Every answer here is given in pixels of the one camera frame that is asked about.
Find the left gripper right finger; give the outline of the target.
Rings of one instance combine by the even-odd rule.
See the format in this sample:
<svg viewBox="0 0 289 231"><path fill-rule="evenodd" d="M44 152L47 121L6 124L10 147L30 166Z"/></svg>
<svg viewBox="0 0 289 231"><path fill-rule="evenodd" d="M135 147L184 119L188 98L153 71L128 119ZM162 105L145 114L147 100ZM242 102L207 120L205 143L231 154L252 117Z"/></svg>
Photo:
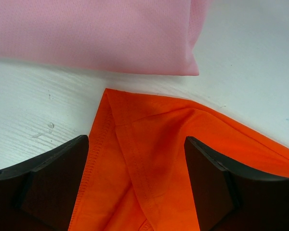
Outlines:
<svg viewBox="0 0 289 231"><path fill-rule="evenodd" d="M194 137L184 142L202 231L289 231L289 178L215 151Z"/></svg>

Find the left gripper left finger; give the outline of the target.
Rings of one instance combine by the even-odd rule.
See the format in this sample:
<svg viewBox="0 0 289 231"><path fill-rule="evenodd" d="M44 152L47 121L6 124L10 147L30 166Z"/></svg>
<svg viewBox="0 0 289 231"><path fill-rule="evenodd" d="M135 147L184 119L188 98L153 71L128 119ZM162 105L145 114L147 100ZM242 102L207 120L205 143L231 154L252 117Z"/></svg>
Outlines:
<svg viewBox="0 0 289 231"><path fill-rule="evenodd" d="M80 135L0 169L0 231L68 230L88 149Z"/></svg>

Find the orange t shirt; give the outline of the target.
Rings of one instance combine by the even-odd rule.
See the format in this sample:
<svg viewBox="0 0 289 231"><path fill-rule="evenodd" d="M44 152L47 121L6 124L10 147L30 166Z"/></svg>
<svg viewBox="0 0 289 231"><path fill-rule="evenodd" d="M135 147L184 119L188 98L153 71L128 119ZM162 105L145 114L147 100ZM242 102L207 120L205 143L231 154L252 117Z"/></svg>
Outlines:
<svg viewBox="0 0 289 231"><path fill-rule="evenodd" d="M289 177L289 149L193 101L106 89L71 231L197 231L184 141Z"/></svg>

